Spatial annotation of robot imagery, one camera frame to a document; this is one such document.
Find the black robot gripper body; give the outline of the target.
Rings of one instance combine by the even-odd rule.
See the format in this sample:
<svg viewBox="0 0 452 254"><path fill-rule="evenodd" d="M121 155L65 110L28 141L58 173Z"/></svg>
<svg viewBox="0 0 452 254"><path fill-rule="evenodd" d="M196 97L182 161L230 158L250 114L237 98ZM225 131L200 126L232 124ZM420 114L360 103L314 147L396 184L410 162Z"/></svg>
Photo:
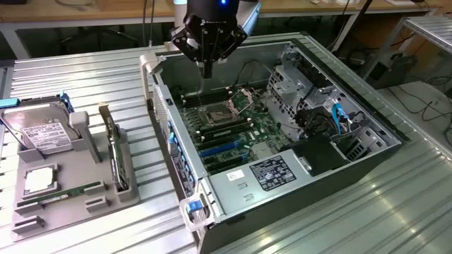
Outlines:
<svg viewBox="0 0 452 254"><path fill-rule="evenodd" d="M188 0L184 25L188 31L200 31L201 22L224 24L228 29L237 26L236 14L240 1Z"/></svg>

